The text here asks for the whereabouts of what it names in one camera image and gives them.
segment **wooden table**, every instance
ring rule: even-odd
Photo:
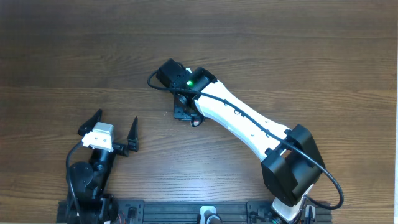
[[[335,223],[392,223],[396,1],[0,2],[0,221],[54,222],[79,125],[104,110],[125,140],[108,191],[150,201],[273,199],[260,161],[149,88],[168,58],[204,67],[264,116],[313,133],[345,193]],[[73,161],[87,160],[80,149]],[[323,175],[311,192],[336,203]]]

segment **white arm segment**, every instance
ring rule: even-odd
[[[227,99],[230,103],[236,105],[276,136],[281,139],[286,137],[284,131],[289,129],[288,127],[275,123],[254,111],[248,105],[244,104],[232,95],[232,93],[230,93],[220,81],[210,83],[201,92],[220,97],[221,99]],[[279,144],[279,141],[272,137],[267,137],[265,132],[261,131],[250,120],[237,114],[238,112],[236,112],[232,107],[225,105],[218,100],[201,96],[198,100],[195,100],[195,104],[203,116],[220,123],[247,144],[260,161],[263,161],[267,157],[265,153],[266,149],[270,148],[273,150]]]

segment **cable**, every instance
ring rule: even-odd
[[[80,205],[79,205],[79,203],[78,203],[78,201],[77,201],[77,198],[76,198],[76,195],[75,195],[75,191],[73,190],[72,178],[70,177],[70,173],[69,173],[69,161],[70,161],[70,157],[72,156],[72,154],[73,154],[73,153],[76,151],[76,149],[78,149],[82,144],[83,144],[83,142],[82,142],[82,141],[79,141],[79,142],[76,144],[76,146],[74,146],[74,147],[69,151],[68,156],[67,156],[67,162],[66,162],[66,164],[67,164],[67,180],[68,180],[68,185],[69,185],[70,193],[72,194],[73,201],[75,202],[76,211],[77,211],[77,213],[79,214],[79,221],[80,221],[80,224],[84,224],[84,221],[83,221],[83,214],[81,213]]]
[[[303,156],[306,160],[310,161],[313,165],[317,166],[329,179],[330,181],[335,185],[338,194],[339,194],[339,202],[337,203],[337,205],[334,206],[329,206],[329,205],[324,205],[321,204],[319,202],[317,202],[316,200],[312,199],[311,197],[309,197],[308,195],[306,196],[306,198],[309,199],[309,201],[311,201],[312,203],[314,203],[316,206],[320,207],[320,208],[324,208],[327,210],[334,210],[337,208],[340,208],[344,202],[344,194],[343,194],[343,190],[341,189],[339,183],[337,182],[337,180],[325,169],[323,168],[317,161],[313,160],[311,157],[309,157],[306,153],[304,153],[303,151],[301,151],[299,148],[293,146],[292,144],[290,144],[289,142],[281,139],[280,137],[276,136],[275,134],[273,134],[272,132],[270,132],[268,129],[264,128],[263,126],[261,126],[255,119],[253,119],[252,117],[250,117],[248,114],[246,114],[243,110],[241,110],[240,108],[238,108],[237,106],[235,106],[234,104],[230,103],[228,100],[226,99],[222,99],[220,97],[217,96],[213,96],[211,94],[207,94],[207,93],[202,93],[200,91],[194,91],[194,90],[185,90],[185,89],[181,89],[181,88],[167,88],[167,87],[159,87],[159,86],[154,86],[150,83],[150,81],[152,80],[153,76],[157,73],[158,70],[156,70],[154,73],[152,73],[149,78],[148,78],[148,85],[151,88],[154,88],[156,90],[165,90],[165,91],[171,91],[171,92],[182,92],[182,93],[191,93],[191,94],[196,94],[199,96],[206,96],[209,98],[212,98],[214,100],[218,100],[222,103],[224,103],[225,105],[229,105],[230,107],[234,108],[236,112],[241,113],[242,116],[247,117],[248,120],[250,120],[251,122],[253,122],[257,127],[260,128],[261,131],[264,131],[266,133],[266,136],[271,136],[272,138],[278,140],[280,143],[282,143],[283,145],[285,145],[286,147],[290,148],[291,150],[299,153],[301,156]]]

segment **wooden tabletop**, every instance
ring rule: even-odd
[[[147,201],[272,200],[259,159],[214,121],[173,119],[147,77],[204,67],[265,117],[311,130],[345,193],[335,223],[392,223],[396,1],[0,1],[0,222],[54,222],[65,158],[97,109],[140,150],[108,192]],[[81,148],[73,161],[86,161]],[[323,175],[310,194],[338,201]]]

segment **wood grain surface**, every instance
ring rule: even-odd
[[[54,222],[65,158],[99,108],[123,141],[108,191],[148,201],[273,199],[258,158],[213,121],[172,117],[146,79],[204,67],[264,116],[313,133],[345,193],[335,223],[392,223],[397,1],[0,1],[0,222]],[[81,149],[73,160],[87,160]],[[311,196],[336,203],[322,176]]]

